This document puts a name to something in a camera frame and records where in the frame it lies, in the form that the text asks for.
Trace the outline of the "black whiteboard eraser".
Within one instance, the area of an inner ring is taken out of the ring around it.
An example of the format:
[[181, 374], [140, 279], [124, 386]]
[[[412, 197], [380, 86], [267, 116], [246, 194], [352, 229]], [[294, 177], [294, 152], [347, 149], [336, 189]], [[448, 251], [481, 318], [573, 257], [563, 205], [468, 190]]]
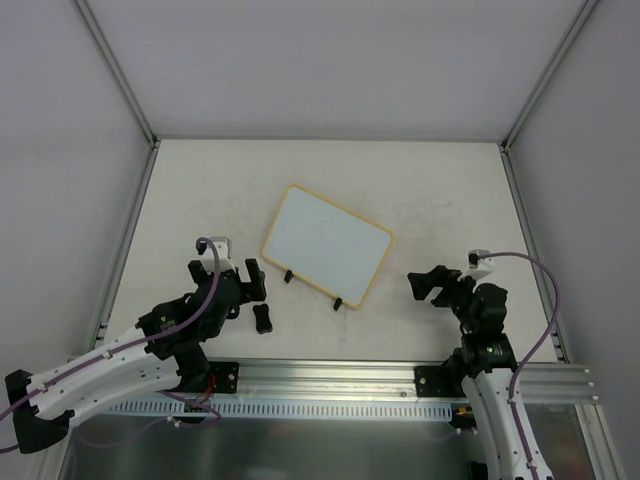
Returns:
[[252, 307], [255, 316], [255, 327], [258, 334], [271, 333], [273, 324], [270, 318], [270, 308], [267, 304], [254, 305]]

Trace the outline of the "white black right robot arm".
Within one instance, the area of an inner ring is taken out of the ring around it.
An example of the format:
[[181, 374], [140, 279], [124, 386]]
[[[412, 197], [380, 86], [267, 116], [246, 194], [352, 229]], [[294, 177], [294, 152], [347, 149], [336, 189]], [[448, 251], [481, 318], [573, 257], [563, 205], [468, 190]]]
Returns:
[[479, 436], [483, 462], [469, 464], [472, 479], [552, 479], [522, 400], [519, 367], [504, 332], [508, 292], [480, 283], [472, 272], [438, 265], [427, 273], [410, 272], [412, 295], [451, 311], [461, 330], [461, 346], [431, 374], [414, 371], [416, 393], [427, 390], [465, 397], [471, 416], [450, 425]]

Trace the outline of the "yellow framed whiteboard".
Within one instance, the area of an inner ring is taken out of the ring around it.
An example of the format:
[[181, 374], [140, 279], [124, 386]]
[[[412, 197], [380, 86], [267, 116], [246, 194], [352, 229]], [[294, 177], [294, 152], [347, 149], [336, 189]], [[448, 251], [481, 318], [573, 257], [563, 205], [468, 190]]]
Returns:
[[358, 309], [393, 241], [388, 228], [293, 184], [269, 228], [262, 257], [338, 305]]

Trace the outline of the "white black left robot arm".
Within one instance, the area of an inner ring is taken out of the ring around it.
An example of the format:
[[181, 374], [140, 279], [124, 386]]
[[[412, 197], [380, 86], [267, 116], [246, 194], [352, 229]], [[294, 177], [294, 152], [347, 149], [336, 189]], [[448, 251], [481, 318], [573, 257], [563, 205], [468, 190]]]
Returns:
[[242, 305], [267, 298], [258, 262], [248, 259], [245, 266], [248, 281], [234, 267], [215, 274], [193, 260], [188, 270], [195, 291], [156, 305], [115, 340], [63, 366], [7, 375], [16, 450], [45, 450], [70, 429], [128, 399], [156, 391], [205, 391], [214, 372], [202, 343], [217, 337]]

